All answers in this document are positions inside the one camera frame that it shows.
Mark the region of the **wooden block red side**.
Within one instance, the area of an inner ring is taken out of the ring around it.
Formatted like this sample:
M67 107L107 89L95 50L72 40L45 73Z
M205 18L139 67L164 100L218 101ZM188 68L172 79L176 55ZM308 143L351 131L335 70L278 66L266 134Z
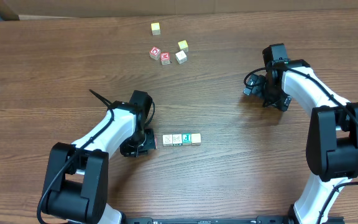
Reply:
M164 134L162 136L163 146L172 146L173 145L173 135L172 134Z

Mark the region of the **green B letter block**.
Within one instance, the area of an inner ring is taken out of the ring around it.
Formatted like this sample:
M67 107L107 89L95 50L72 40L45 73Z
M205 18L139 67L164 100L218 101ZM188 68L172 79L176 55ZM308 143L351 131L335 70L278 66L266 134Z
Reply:
M174 146L181 146L183 144L182 134L173 134L172 144Z

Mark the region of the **green F letter block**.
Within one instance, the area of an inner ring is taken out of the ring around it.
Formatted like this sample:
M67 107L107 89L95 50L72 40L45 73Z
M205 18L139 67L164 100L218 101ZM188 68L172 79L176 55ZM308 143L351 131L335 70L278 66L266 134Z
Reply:
M192 144L191 134L190 133L183 133L182 134L182 144L183 145L191 145Z

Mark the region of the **blue X letter block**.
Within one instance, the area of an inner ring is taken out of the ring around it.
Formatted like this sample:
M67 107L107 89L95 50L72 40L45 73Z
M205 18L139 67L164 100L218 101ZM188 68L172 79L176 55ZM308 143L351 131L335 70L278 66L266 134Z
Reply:
M195 146L199 146L201 144L201 134L200 133L192 133L191 134L191 144Z

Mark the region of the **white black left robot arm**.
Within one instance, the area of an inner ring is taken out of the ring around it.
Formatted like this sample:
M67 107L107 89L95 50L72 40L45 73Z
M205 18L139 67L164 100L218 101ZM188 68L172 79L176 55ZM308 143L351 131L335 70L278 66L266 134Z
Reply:
M109 160L146 155L157 140L149 128L155 113L152 97L136 90L128 102L111 102L95 94L106 115L88 134L71 144L56 143L50 151L37 219L43 214L65 223L126 223L123 212L107 203Z

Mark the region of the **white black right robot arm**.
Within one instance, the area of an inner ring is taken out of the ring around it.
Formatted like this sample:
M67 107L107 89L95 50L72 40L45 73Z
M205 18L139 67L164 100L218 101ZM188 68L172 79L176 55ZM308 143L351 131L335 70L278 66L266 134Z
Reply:
M262 55L266 74L259 69L247 74L243 93L263 99L264 108L286 111L296 100L307 112L311 174L287 215L259 216L257 223L344 223L328 214L344 187L358 185L358 102L329 89L305 60L290 59L284 44L269 45Z

